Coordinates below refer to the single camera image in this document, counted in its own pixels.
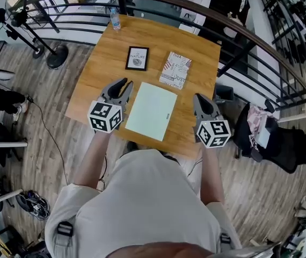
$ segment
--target framed picture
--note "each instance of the framed picture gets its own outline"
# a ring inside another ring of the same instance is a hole
[[[148,61],[148,50],[149,48],[144,47],[129,47],[126,69],[146,71]]]

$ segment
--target white t-shirt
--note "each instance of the white t-shirt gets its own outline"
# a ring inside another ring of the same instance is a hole
[[[66,220],[74,226],[68,247],[56,234]],[[205,206],[179,164],[152,149],[120,158],[102,193],[74,184],[63,188],[46,225],[46,244],[53,257],[104,258],[152,242],[187,242],[218,253],[223,232],[232,248],[241,248],[223,206]]]

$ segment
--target handrail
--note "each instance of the handrail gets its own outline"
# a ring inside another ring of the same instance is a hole
[[[37,3],[39,1],[43,0],[28,0],[27,5]],[[168,4],[172,4],[175,6],[179,6],[181,8],[188,9],[190,11],[199,13],[207,18],[213,19],[216,22],[219,22],[223,25],[225,25],[228,28],[231,28],[232,30],[240,33],[241,35],[245,36],[247,39],[251,40],[254,44],[259,46],[261,49],[263,49],[266,53],[268,53],[272,58],[277,60],[279,64],[281,64],[288,72],[292,74],[292,76],[298,81],[298,83],[306,89],[306,82],[303,80],[303,78],[297,73],[297,71],[294,69],[293,66],[289,64],[289,62],[281,55],[279,54],[274,48],[272,48],[268,43],[263,41],[260,37],[256,36],[255,34],[251,33],[248,29],[246,29],[244,26],[232,21],[231,19],[227,18],[226,16],[212,10],[209,8],[206,8],[204,6],[201,6],[199,4],[190,2],[188,0],[156,0]],[[11,8],[11,10],[16,10],[19,7],[21,7],[21,4],[18,4]]]

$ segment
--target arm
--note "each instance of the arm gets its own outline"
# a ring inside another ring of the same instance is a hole
[[[220,168],[215,148],[206,148],[202,145],[202,178],[201,201],[217,219],[222,235],[230,237],[230,242],[222,242],[218,246],[221,252],[231,249],[240,249],[238,234],[236,233],[224,208],[224,191],[221,181]]]
[[[221,173],[215,149],[202,145],[202,159],[201,201],[205,205],[214,202],[224,204]]]
[[[110,136],[111,133],[100,131],[94,134],[82,164],[75,175],[74,184],[97,189]]]

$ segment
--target shoe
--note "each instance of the shoe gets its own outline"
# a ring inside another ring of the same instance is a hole
[[[25,101],[19,105],[22,108],[22,113],[25,113],[26,110],[28,110],[28,103],[29,101],[25,99]]]
[[[18,106],[16,108],[17,108],[18,111],[17,111],[17,113],[13,114],[13,122],[17,122],[18,118],[19,118],[19,114],[22,113],[22,107],[21,106]]]

